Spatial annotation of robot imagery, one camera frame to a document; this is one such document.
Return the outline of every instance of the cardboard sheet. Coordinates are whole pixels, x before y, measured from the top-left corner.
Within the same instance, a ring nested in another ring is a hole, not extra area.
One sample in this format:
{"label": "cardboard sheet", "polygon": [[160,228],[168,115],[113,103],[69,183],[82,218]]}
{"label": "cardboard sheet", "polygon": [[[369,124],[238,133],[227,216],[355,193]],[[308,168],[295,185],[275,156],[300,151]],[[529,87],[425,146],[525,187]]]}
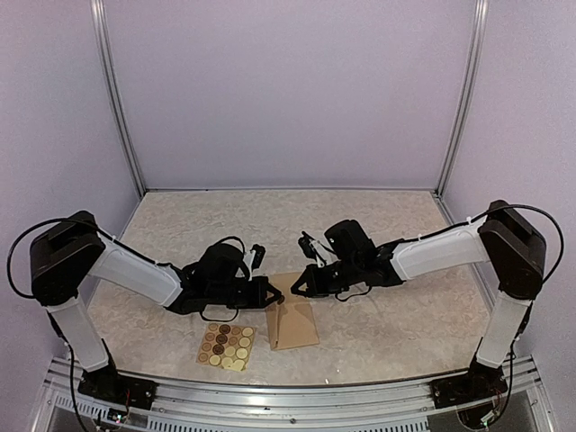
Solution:
{"label": "cardboard sheet", "polygon": [[290,287],[299,276],[300,273],[286,273],[268,277],[270,283],[284,295],[282,304],[275,303],[266,308],[268,336],[273,350],[320,343],[310,302],[290,292]]}

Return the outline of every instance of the white wall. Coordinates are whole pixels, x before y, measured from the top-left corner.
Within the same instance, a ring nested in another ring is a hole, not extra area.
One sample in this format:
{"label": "white wall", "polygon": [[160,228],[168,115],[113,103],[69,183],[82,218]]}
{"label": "white wall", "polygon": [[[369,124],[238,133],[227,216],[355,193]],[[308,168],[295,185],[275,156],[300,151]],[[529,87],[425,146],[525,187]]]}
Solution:
{"label": "white wall", "polygon": [[[108,103],[89,2],[0,3],[0,263],[33,223],[87,209],[119,233],[138,199]],[[13,269],[30,291],[28,244]],[[46,312],[0,272],[0,421],[24,430],[52,355]]]}
{"label": "white wall", "polygon": [[[521,347],[534,354],[565,432],[576,424],[575,17],[572,0],[490,2],[472,108],[445,197],[457,219],[503,198],[542,207],[562,225],[566,255],[536,301]],[[555,231],[526,216],[548,239],[550,265]]]}
{"label": "white wall", "polygon": [[435,187],[474,5],[106,1],[148,187]]}

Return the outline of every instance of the marble-patterned floor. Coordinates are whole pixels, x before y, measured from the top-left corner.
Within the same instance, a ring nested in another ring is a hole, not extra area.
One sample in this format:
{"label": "marble-patterned floor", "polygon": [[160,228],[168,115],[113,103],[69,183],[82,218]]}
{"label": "marble-patterned floor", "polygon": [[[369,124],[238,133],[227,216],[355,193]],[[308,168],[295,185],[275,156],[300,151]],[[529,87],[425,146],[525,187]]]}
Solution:
{"label": "marble-patterned floor", "polygon": [[[261,272],[297,272],[311,261],[297,240],[317,239],[357,219],[375,244],[414,237],[446,224],[427,192],[221,191],[148,193],[123,241],[158,261],[184,266],[228,235],[266,247]],[[89,312],[121,369],[212,383],[369,383],[466,367],[488,321],[467,267],[393,288],[374,288],[342,303],[311,300],[320,344],[271,351],[263,311],[241,311],[235,324],[256,327],[247,370],[199,365],[207,323],[178,316],[111,283],[100,283]],[[233,313],[209,307],[205,315]]]}

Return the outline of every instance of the black cable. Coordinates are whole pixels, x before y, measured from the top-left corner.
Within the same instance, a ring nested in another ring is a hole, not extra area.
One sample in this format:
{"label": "black cable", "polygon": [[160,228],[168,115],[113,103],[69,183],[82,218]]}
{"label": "black cable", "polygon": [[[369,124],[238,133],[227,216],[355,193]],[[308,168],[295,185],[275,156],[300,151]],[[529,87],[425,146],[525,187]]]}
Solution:
{"label": "black cable", "polygon": [[72,346],[68,345],[68,349],[70,350],[70,396],[72,397],[72,405],[74,407],[74,413],[76,414],[76,419],[78,420],[78,424],[82,428],[84,432],[89,432],[86,428],[82,418],[80,417],[80,411],[78,410],[78,404],[76,402],[76,395],[74,392],[74,350]]}
{"label": "black cable", "polygon": [[227,236],[225,238],[221,238],[216,243],[214,243],[213,246],[219,245],[220,243],[224,243],[225,241],[228,241],[228,240],[236,240],[240,245],[242,245],[242,255],[244,256],[246,254],[246,246],[244,246],[244,242],[242,241],[242,238],[236,237],[236,236]]}
{"label": "black cable", "polygon": [[70,219],[70,218],[47,219],[47,220],[43,220],[42,222],[39,222],[35,225],[32,225],[27,230],[25,230],[22,234],[20,234],[16,238],[16,240],[13,242],[13,244],[10,246],[10,250],[8,251],[8,258],[6,259],[6,273],[8,275],[8,283],[10,284],[10,288],[12,288],[12,290],[16,294],[18,294],[20,297],[23,297],[24,299],[34,299],[35,298],[32,294],[26,294],[24,292],[21,292],[20,290],[18,290],[18,288],[16,288],[16,286],[14,284],[14,279],[12,278],[12,258],[14,255],[14,251],[16,250],[16,247],[20,244],[20,242],[26,236],[28,236],[31,232],[37,230],[38,228],[42,228],[42,227],[45,227],[46,225],[52,225],[54,223],[61,223],[61,222],[79,223],[80,225],[85,225],[92,230],[96,230],[98,233],[102,234],[103,237],[110,240],[112,243],[115,243],[115,244],[119,245],[120,247],[125,248],[126,250],[128,250],[132,254],[136,255],[137,257],[140,257],[141,259],[143,259],[143,260],[145,260],[151,264],[156,263],[156,261],[154,261],[152,258],[149,258],[145,255],[142,255],[140,252],[132,249],[131,247],[126,246],[125,244],[123,244],[122,242],[117,240],[115,237],[108,234],[103,229],[98,228],[98,226],[93,224],[92,222],[89,222],[87,220],[76,220],[76,219]]}
{"label": "black cable", "polygon": [[207,319],[206,317],[204,317],[204,311],[202,310],[200,312],[200,318],[202,318],[204,321],[207,321],[207,322],[232,322],[233,320],[235,320],[238,317],[239,313],[240,313],[240,309],[236,308],[236,313],[234,314],[234,317],[232,317],[231,319]]}
{"label": "black cable", "polygon": [[420,236],[420,237],[414,237],[414,238],[403,238],[401,240],[398,241],[398,243],[412,243],[414,241],[419,241],[419,240],[426,240],[426,239],[430,239],[431,237],[434,236],[439,236],[440,234],[444,234],[445,232],[448,232],[450,230],[453,230],[454,228],[459,228],[459,227],[463,227],[465,225],[468,225],[468,221],[466,222],[457,222],[453,225],[450,225],[448,227],[439,229],[438,231],[434,231],[434,232],[430,232],[424,236]]}
{"label": "black cable", "polygon": [[474,216],[472,218],[471,222],[476,222],[477,220],[483,218],[484,216],[487,216],[487,215],[492,214],[494,212],[499,212],[500,210],[506,210],[506,209],[523,209],[523,210],[530,210],[531,212],[540,213],[543,216],[545,216],[556,228],[556,231],[558,232],[558,238],[560,240],[560,250],[558,251],[558,257],[556,258],[556,262],[554,263],[554,265],[552,266],[552,268],[550,269],[550,271],[548,272],[548,274],[544,277],[544,279],[542,281],[542,283],[544,284],[548,279],[550,279],[550,276],[552,276],[554,274],[554,272],[556,271],[556,269],[560,265],[560,262],[562,261],[562,258],[564,255],[564,235],[562,232],[562,228],[560,227],[560,224],[556,221],[556,219],[549,212],[544,211],[542,209],[539,209],[537,207],[534,207],[532,205],[526,205],[526,204],[508,204],[508,205],[504,205],[502,207],[499,207],[498,209],[487,210],[487,211],[480,213],[478,216]]}
{"label": "black cable", "polygon": [[496,419],[494,419],[494,421],[492,421],[491,423],[488,424],[489,427],[493,426],[494,424],[496,424],[501,418],[502,416],[504,416],[504,412],[506,411],[506,408],[508,407],[509,403],[510,403],[510,397],[512,396],[512,382],[514,380],[514,342],[516,342],[516,340],[514,339],[514,341],[512,341],[512,344],[510,345],[510,383],[508,384],[508,395],[506,397],[506,401],[504,402],[504,406],[502,407],[502,410],[498,413],[498,416],[496,417]]}
{"label": "black cable", "polygon": [[552,268],[550,269],[550,271],[548,272],[548,274],[544,277],[544,279],[542,281],[542,283],[544,284],[546,281],[548,281],[548,279],[550,279],[550,276],[552,276],[554,274],[554,272],[556,271],[556,269],[560,265],[560,262],[562,261],[562,258],[564,255],[564,249],[565,249],[564,235],[563,235],[562,228],[560,227],[560,224],[556,221],[556,219],[549,212],[544,211],[542,209],[539,209],[538,207],[534,207],[533,205],[507,204],[507,205],[503,205],[501,207],[498,207],[496,209],[488,209],[487,211],[483,211],[482,213],[471,218],[470,222],[468,222],[468,221],[457,222],[453,225],[450,225],[449,227],[439,229],[438,231],[431,232],[425,236],[420,236],[419,238],[405,238],[405,239],[399,240],[398,243],[399,244],[400,243],[412,243],[412,242],[419,241],[419,240],[430,239],[431,237],[434,237],[434,236],[437,236],[440,234],[444,234],[445,232],[453,230],[454,228],[459,228],[459,227],[463,227],[465,225],[468,225],[469,223],[474,223],[474,222],[480,220],[481,218],[483,218],[484,216],[488,216],[489,214],[492,214],[495,212],[500,212],[502,210],[507,210],[507,209],[523,209],[523,210],[530,210],[531,212],[536,212],[536,213],[542,214],[554,225],[554,227],[556,228],[556,231],[558,232],[558,238],[560,240],[560,250],[558,251],[558,257],[556,258],[556,261],[554,262]]}
{"label": "black cable", "polygon": [[359,296],[361,296],[361,295],[367,295],[368,293],[370,293],[371,290],[372,290],[372,286],[369,286],[366,291],[360,292],[360,293],[358,293],[358,294],[348,295],[345,299],[340,299],[340,298],[338,297],[338,294],[340,294],[340,292],[339,292],[338,294],[336,294],[335,297],[336,297],[336,300],[338,300],[339,302],[345,303],[345,302],[347,302],[348,300],[350,300],[352,297],[359,297]]}

